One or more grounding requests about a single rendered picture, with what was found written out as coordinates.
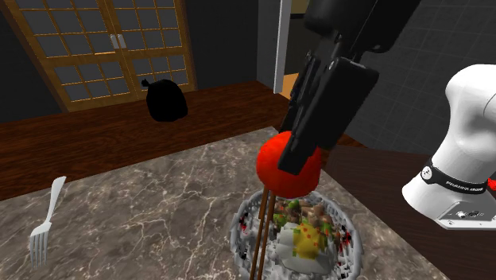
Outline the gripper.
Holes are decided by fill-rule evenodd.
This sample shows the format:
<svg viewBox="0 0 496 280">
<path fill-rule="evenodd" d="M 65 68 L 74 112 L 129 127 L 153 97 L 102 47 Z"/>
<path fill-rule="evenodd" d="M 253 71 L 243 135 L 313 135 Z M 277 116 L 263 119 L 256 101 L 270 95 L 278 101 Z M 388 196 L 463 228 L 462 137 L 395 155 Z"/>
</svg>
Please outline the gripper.
<svg viewBox="0 0 496 280">
<path fill-rule="evenodd" d="M 420 2 L 309 0 L 305 28 L 332 39 L 335 47 L 328 57 L 310 51 L 305 58 L 279 129 L 291 136 L 278 169 L 297 175 L 317 147 L 331 150 L 336 145 L 379 76 L 348 59 L 389 51 Z"/>
</svg>

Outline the grey open door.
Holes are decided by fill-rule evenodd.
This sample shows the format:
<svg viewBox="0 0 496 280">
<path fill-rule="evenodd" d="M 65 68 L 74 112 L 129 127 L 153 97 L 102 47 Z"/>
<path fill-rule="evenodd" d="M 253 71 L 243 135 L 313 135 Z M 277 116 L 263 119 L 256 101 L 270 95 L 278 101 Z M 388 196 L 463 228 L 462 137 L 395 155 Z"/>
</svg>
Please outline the grey open door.
<svg viewBox="0 0 496 280">
<path fill-rule="evenodd" d="M 257 81 L 282 93 L 292 0 L 258 0 Z"/>
</svg>

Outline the red ball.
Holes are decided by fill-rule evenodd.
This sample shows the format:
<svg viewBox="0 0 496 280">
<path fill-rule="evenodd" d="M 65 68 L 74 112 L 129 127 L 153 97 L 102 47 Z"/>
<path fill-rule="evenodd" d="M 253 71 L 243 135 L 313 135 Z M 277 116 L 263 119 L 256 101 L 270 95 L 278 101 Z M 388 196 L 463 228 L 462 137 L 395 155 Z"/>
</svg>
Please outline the red ball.
<svg viewBox="0 0 496 280">
<path fill-rule="evenodd" d="M 260 181 L 276 196 L 292 199 L 306 196 L 319 184 L 321 150 L 319 147 L 316 148 L 298 175 L 279 170 L 277 164 L 290 136 L 289 131 L 282 132 L 273 136 L 261 147 L 256 171 Z"/>
</svg>

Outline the white bowl of food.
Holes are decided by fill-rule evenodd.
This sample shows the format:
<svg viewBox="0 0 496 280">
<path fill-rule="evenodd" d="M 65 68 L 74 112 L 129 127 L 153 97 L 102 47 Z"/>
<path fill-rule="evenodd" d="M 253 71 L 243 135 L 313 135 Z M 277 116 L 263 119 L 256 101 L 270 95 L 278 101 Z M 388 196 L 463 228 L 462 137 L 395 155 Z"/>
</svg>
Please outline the white bowl of food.
<svg viewBox="0 0 496 280">
<path fill-rule="evenodd" d="M 262 194 L 244 200 L 231 223 L 231 252 L 242 280 L 250 280 Z M 333 200 L 317 192 L 293 200 L 278 197 L 254 280 L 357 280 L 362 254 L 358 231 Z"/>
</svg>

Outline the black bag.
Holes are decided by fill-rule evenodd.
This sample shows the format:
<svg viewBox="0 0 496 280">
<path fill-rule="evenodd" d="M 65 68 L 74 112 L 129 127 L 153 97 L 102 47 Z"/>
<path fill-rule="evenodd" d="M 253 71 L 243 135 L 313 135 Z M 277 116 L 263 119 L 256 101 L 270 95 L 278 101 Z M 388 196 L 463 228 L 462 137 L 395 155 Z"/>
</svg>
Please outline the black bag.
<svg viewBox="0 0 496 280">
<path fill-rule="evenodd" d="M 184 93 L 171 80 L 150 83 L 147 79 L 141 85 L 148 88 L 146 104 L 150 116 L 157 122 L 174 122 L 188 114 Z"/>
</svg>

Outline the wooden lattice sliding door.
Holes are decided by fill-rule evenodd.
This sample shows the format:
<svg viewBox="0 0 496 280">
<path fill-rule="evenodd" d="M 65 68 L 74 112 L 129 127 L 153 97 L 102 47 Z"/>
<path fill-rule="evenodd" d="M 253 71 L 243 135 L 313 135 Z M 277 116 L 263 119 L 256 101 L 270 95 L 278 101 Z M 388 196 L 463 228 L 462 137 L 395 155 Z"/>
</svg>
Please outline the wooden lattice sliding door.
<svg viewBox="0 0 496 280">
<path fill-rule="evenodd" d="M 184 0 L 0 0 L 62 111 L 144 99 L 149 82 L 197 89 Z"/>
</svg>

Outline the silver fork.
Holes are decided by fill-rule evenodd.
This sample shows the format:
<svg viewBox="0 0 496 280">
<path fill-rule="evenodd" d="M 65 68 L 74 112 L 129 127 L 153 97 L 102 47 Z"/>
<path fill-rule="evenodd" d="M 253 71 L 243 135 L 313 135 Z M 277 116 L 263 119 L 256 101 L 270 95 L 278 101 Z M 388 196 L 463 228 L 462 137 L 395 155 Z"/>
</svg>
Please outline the silver fork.
<svg viewBox="0 0 496 280">
<path fill-rule="evenodd" d="M 35 227 L 29 237 L 29 256 L 32 268 L 43 266 L 48 258 L 48 233 L 52 226 L 51 218 L 66 176 L 56 178 L 51 186 L 48 213 L 45 221 Z"/>
</svg>

